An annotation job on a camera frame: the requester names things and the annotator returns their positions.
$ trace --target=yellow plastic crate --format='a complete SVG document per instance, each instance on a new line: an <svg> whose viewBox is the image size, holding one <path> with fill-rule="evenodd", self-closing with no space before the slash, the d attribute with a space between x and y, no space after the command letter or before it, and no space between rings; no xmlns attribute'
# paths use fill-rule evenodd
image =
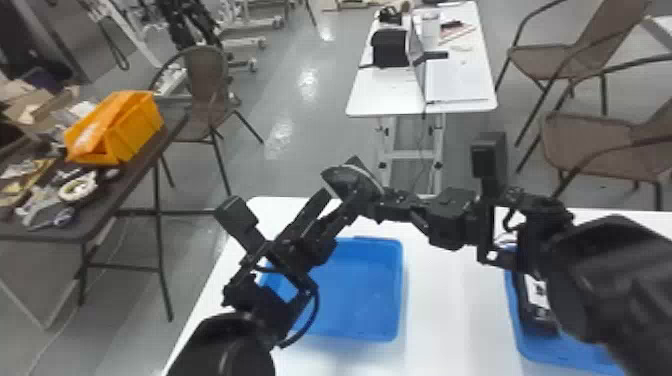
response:
<svg viewBox="0 0 672 376"><path fill-rule="evenodd" d="M152 92L112 93L65 132L67 160L97 165L128 162L162 126Z"/></svg>

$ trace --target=blue tray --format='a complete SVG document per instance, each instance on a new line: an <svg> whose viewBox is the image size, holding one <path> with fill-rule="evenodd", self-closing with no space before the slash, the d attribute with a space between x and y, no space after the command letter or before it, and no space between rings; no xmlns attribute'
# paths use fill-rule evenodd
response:
<svg viewBox="0 0 672 376"><path fill-rule="evenodd" d="M525 358L560 367L624 376L623 371L601 346L579 342L562 332L558 336L548 336L535 333L533 328L524 328L518 315L518 295L513 283L513 273L505 272L504 278L516 346Z"/></svg>
<svg viewBox="0 0 672 376"><path fill-rule="evenodd" d="M373 342L397 337L401 310L402 246L396 240L339 238L329 261L311 271L320 289L320 310L308 334ZM261 286L288 301L294 286L279 274L264 274ZM306 323L312 303L293 330Z"/></svg>

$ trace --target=gray floor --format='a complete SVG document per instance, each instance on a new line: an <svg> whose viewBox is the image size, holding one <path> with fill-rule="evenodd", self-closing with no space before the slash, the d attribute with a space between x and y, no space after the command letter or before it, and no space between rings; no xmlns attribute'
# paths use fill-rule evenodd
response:
<svg viewBox="0 0 672 376"><path fill-rule="evenodd" d="M493 74L498 73L521 17L545 2L479 0ZM571 41L598 3L598 0L569 1L551 16L530 23L524 42ZM373 163L374 122L348 119L344 113L372 12L318 14L319 27L315 30L305 11L297 9L288 28L265 33L269 38L268 49L247 52L257 55L259 72L236 73L233 87L244 101L242 112L266 139L266 144L259 146L235 121L222 127L226 136L227 172L236 194L245 199L259 195L307 196L321 186L319 172L325 167L353 154ZM153 38L156 39L152 46L161 59L172 53L165 37ZM665 51L646 31L637 28L614 62ZM129 75L113 70L88 88L87 95L102 97L112 90L142 88L153 70L137 53L131 56L131 63ZM614 77L610 86L612 114L631 120L645 119L669 98L669 85L660 77L669 75L671 70L670 64L661 64ZM597 94L594 83L581 86L570 108L598 113ZM469 142L481 130L505 130L513 138L537 95L535 87L512 69L502 86L498 110L485 115L451 117L445 140L448 168L444 186L475 188L469 176ZM554 104L555 96L546 108ZM404 119L399 147L415 146L414 125L418 122L419 119ZM509 152L513 166L523 150L511 147ZM167 157L179 187L164 190L164 205L205 207L224 199L223 185L210 153L208 148L198 146L170 148ZM212 172L198 174L189 168L194 163L211 166ZM409 188L422 167L418 163L395 165L392 184ZM542 194L549 193L557 183L554 170L538 153L521 175L512 176L512 182ZM424 189L422 184L417 188ZM143 184L132 195L129 205L150 202L149 193L149 185ZM672 198L669 184L665 186L665 196L668 201ZM642 187L633 192L627 182L581 177L563 199L569 206L649 210L652 190ZM225 240L213 222L166 220L168 280L176 311L173 323L165 320L155 277L108 271L90 291L87 304L74 314L67 328L44 353L33 375L158 374ZM131 220L127 226L123 222L118 224L101 258L110 255L124 232L126 236L114 257L116 261L155 262L151 223L140 219ZM0 268L3 279L20 291L28 303L48 306L76 268L76 250L45 252L47 246L5 244L0 252L0 265L11 268ZM72 308L70 302L52 329L42 332L0 294L0 375L23 376L36 354L70 316Z"/></svg>

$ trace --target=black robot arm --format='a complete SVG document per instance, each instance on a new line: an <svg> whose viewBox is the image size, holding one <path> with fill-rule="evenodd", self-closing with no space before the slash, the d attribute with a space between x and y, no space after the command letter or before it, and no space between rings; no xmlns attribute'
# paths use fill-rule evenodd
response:
<svg viewBox="0 0 672 376"><path fill-rule="evenodd" d="M472 147L474 175L482 182L478 195L448 188L436 197L421 198L382 187L353 157L322 173L340 205L321 216L332 195L318 191L274 240L259 232L258 219L242 199L229 198L215 217L246 251L240 270L223 290L222 305L232 312L199 325L169 376L275 375L270 351L300 339L319 310L319 286L310 270L327 262L336 235L359 216L378 223L408 222L432 245L453 251L472 245L482 264L544 280L563 330L606 345L629 375L669 375L672 242L619 216L576 226L559 201L507 187L505 166L498 166L505 160L504 145L503 136L489 134ZM517 252L500 249L493 241L495 207L509 209L503 228L516 233ZM512 226L516 212L525 221ZM264 258L272 267L259 265ZM284 275L296 295L284 301L259 286L256 273ZM307 324L289 336L311 301Z"/></svg>

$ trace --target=brown chair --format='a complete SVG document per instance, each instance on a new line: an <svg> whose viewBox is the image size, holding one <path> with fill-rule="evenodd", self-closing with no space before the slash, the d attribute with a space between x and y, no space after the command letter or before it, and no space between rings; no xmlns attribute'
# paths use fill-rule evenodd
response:
<svg viewBox="0 0 672 376"><path fill-rule="evenodd" d="M644 18L646 9L651 4L651 0L604 0L575 43L518 45L523 29L532 18L566 1L552 1L523 19L497 78L495 90L499 89L504 74L510 63L513 63L542 91L541 97L516 138L516 147L520 145L553 84L559 79L569 80L571 83L579 76L604 68L630 31ZM606 116L608 112L607 78L606 76L599 77L602 91L602 114Z"/></svg>
<svg viewBox="0 0 672 376"><path fill-rule="evenodd" d="M621 119L563 113L562 106L574 87L589 78L632 67L671 61L672 54L638 59L586 75L573 82L561 96L556 111L541 121L541 131L516 169L520 172L542 142L546 160L558 169L561 182L553 193L558 197L578 174L604 176L651 183L655 189L654 207L662 210L661 173L672 168L672 99L642 124ZM563 171L569 171L564 177Z"/></svg>
<svg viewBox="0 0 672 376"><path fill-rule="evenodd" d="M226 176L217 140L217 138L223 139L223 136L217 131L217 127L228 120L231 115L236 115L260 144L263 144L264 140L230 102L228 56L219 48L213 46L185 48L159 69L149 85L149 90L154 89L163 72L178 59L184 60L184 67L187 70L186 86L191 95L158 97L158 100L162 101L187 101L191 105L189 123L173 142L211 145L226 192L231 195L231 186ZM161 164L169 184L175 187L175 181L163 156Z"/></svg>

